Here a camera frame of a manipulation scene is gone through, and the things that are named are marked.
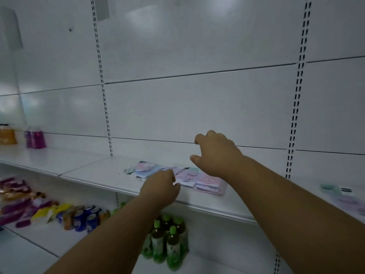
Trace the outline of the person's left hand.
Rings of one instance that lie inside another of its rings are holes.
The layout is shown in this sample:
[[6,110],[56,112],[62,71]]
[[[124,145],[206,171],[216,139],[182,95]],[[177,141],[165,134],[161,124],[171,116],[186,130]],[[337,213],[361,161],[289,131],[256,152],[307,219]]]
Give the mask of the person's left hand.
[[139,196],[153,207],[162,210],[176,201],[171,198],[171,187],[175,183],[173,170],[160,170],[145,180]]

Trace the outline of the person's right hand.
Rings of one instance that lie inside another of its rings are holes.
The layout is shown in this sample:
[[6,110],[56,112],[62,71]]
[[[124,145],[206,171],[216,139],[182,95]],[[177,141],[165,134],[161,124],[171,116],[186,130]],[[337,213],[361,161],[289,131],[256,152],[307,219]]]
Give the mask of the person's right hand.
[[206,159],[206,168],[201,170],[226,182],[237,175],[245,160],[234,142],[222,133],[209,130],[206,135],[196,135],[194,143],[200,147],[199,156]]

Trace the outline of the person's left forearm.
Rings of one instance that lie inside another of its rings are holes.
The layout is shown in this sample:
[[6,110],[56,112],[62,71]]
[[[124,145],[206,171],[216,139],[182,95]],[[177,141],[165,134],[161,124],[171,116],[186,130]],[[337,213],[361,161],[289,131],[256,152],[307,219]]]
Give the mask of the person's left forearm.
[[131,274],[144,241],[171,194],[140,194],[84,237],[44,274]]

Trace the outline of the person's right forearm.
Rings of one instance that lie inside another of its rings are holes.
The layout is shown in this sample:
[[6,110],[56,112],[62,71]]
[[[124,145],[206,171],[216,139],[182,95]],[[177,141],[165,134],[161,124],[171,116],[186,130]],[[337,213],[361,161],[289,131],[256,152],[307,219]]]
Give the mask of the person's right forearm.
[[365,224],[245,156],[226,181],[295,274],[365,274]]

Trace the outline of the pastel pink stationery packet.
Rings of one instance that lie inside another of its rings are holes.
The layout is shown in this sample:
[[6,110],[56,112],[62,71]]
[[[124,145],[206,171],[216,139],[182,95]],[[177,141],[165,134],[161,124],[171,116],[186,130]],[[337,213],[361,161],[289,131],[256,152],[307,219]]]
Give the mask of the pastel pink stationery packet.
[[199,168],[184,168],[176,172],[176,182],[195,191],[222,196],[227,183],[218,177],[207,175]]

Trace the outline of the green tea bottle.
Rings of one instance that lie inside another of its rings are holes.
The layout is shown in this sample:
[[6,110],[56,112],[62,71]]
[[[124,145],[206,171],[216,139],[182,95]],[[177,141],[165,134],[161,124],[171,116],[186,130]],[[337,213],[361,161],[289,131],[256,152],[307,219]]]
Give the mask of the green tea bottle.
[[180,254],[181,258],[184,259],[189,253],[188,230],[182,217],[174,217],[173,222],[176,226],[176,231],[180,236]]
[[151,259],[153,258],[153,247],[152,247],[152,231],[153,231],[153,225],[151,226],[148,235],[145,238],[142,250],[140,252],[140,254],[145,258],[145,259]]
[[160,223],[162,230],[165,232],[165,235],[168,235],[168,233],[170,232],[170,227],[174,224],[172,217],[169,214],[162,214]]
[[177,271],[183,262],[180,248],[180,235],[177,232],[176,226],[171,226],[166,239],[167,249],[167,266],[175,272]]
[[165,230],[162,228],[159,220],[154,221],[151,234],[153,260],[157,264],[161,264],[166,259],[165,252]]

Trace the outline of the white metal shelf board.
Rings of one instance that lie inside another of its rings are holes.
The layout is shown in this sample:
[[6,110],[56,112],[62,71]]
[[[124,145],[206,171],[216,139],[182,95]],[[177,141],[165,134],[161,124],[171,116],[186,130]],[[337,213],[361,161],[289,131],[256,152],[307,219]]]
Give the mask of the white metal shelf board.
[[[29,240],[32,244],[49,251],[52,255],[61,257],[69,251],[76,243],[82,240],[86,231],[75,232],[74,230],[66,231],[57,222],[40,226],[27,226],[16,228],[15,224],[9,224],[4,227],[10,232]],[[172,272],[167,263],[157,264],[152,259],[147,260],[143,256],[138,261],[133,270],[133,274],[248,274],[236,268],[217,263],[200,256],[188,254],[185,257],[182,266],[175,272]]]
[[60,176],[111,156],[108,137],[46,133],[46,148],[27,148],[22,132],[16,145],[0,145],[0,166]]
[[[189,157],[190,155],[200,156],[201,152],[198,145],[194,144],[194,138],[195,134],[190,136],[187,141],[112,138],[113,156],[68,171],[61,174],[60,178],[136,196],[140,192],[143,181],[133,175],[124,174],[123,171],[139,161],[163,166],[195,167]],[[270,147],[258,144],[249,146],[235,140],[236,146],[244,155],[283,176],[286,175],[292,154],[289,151],[289,142],[289,138],[285,137],[284,145]],[[182,187],[174,206],[215,217],[256,224],[252,213],[230,186],[226,187],[223,196]]]
[[346,214],[348,214],[349,216],[357,219],[358,221],[360,221],[362,224],[365,225],[365,216],[358,216],[354,213],[351,212],[346,212],[344,210],[342,210],[341,208],[339,208],[338,206],[336,206],[336,204],[331,200],[331,196],[332,195],[327,195],[324,194],[320,191],[320,184],[335,184],[337,186],[345,186],[345,187],[351,187],[354,190],[355,196],[359,198],[360,200],[362,200],[363,202],[365,202],[365,185],[354,185],[354,184],[345,184],[344,181],[339,181],[339,180],[316,180],[316,179],[309,179],[306,177],[301,177],[301,176],[297,176],[294,175],[293,173],[291,173],[291,182],[293,182],[294,184],[298,185],[299,187],[305,189],[306,191],[310,192],[311,194],[317,196],[318,198],[324,200],[325,202],[331,204],[332,206],[340,209],[341,211],[345,212]]

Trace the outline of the orange drink can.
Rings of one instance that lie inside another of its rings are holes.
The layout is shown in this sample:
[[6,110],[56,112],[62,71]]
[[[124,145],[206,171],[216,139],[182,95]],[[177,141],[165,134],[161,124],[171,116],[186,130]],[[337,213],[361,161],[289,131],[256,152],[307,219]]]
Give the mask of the orange drink can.
[[63,229],[64,230],[73,230],[74,227],[74,218],[75,215],[75,209],[74,208],[69,208],[66,211],[63,212],[62,214],[62,225],[63,225]]
[[111,213],[109,210],[107,209],[101,209],[98,212],[98,224],[101,225],[102,223],[104,223],[107,219],[109,219],[111,216]]

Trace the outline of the white slotted shelf upright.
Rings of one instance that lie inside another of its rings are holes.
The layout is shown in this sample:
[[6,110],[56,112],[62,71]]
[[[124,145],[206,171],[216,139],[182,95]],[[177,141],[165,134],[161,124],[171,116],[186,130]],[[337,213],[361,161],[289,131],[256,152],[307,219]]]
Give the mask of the white slotted shelf upright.
[[301,22],[300,22],[299,57],[298,57],[298,62],[296,63],[294,99],[293,99],[293,107],[291,115],[289,146],[287,149],[288,150],[287,163],[285,170],[285,179],[287,180],[291,180],[291,171],[295,154],[295,138],[298,125],[300,95],[303,86],[304,67],[307,63],[305,57],[306,57],[309,22],[310,22],[309,19],[311,15],[311,7],[313,0],[303,0],[303,2],[304,2],[303,3],[304,8],[300,14]]
[[101,82],[101,87],[102,87],[104,115],[105,115],[106,126],[107,126],[107,139],[108,139],[109,153],[110,153],[110,156],[112,157],[113,156],[112,136],[111,136],[110,122],[109,122],[109,115],[108,115],[108,108],[107,108],[102,56],[101,56],[100,42],[99,42],[99,36],[98,36],[96,0],[90,0],[90,3],[91,3],[91,10],[92,10],[92,18],[93,18],[94,37],[95,37],[97,57],[98,57],[98,70],[99,70],[100,82]]

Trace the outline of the yellow snack packet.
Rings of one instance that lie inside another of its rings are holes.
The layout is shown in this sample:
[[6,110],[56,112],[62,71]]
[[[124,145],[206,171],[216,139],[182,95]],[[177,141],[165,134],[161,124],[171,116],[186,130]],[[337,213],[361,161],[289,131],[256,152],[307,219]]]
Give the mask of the yellow snack packet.
[[63,203],[61,205],[52,205],[51,207],[44,207],[39,209],[30,219],[31,225],[45,225],[55,220],[60,212],[64,212],[71,208],[72,205]]

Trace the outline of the mint green calculator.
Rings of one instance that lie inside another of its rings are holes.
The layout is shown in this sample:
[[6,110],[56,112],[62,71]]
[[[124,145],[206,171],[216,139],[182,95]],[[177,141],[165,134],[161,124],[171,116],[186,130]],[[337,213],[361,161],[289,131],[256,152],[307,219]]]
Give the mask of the mint green calculator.
[[335,184],[320,184],[320,191],[327,195],[342,195],[341,189]]

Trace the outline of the purple bottle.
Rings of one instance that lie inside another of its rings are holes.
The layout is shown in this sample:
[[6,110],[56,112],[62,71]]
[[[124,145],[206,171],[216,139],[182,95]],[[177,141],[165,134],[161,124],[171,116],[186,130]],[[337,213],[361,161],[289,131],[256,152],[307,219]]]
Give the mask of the purple bottle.
[[26,148],[30,148],[30,149],[34,148],[34,141],[33,141],[32,133],[33,132],[32,132],[31,126],[27,126],[24,130]]
[[33,149],[47,148],[44,133],[40,128],[37,127],[32,128],[31,139],[33,143]]

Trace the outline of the pastel purple stationery packet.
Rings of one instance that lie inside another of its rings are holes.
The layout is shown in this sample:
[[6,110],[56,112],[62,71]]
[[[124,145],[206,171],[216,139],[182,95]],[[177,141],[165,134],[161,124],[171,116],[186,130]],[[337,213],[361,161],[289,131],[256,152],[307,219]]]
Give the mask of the pastel purple stationery packet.
[[332,195],[330,198],[342,210],[365,216],[365,202],[359,198],[348,195]]

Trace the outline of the pile of purple snack packets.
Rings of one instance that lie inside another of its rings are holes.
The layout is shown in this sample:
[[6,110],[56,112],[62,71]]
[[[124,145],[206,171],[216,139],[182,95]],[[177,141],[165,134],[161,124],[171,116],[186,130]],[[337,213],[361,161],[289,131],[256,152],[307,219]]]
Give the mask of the pile of purple snack packets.
[[13,175],[0,176],[0,228],[15,224],[16,228],[31,225],[31,217],[41,208],[59,205],[43,192],[35,192],[25,180]]

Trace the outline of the orange bottle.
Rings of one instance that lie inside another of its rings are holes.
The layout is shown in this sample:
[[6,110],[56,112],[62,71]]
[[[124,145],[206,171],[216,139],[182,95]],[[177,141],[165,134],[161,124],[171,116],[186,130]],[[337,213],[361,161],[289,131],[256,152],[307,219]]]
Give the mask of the orange bottle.
[[16,145],[14,129],[9,124],[0,124],[0,145]]

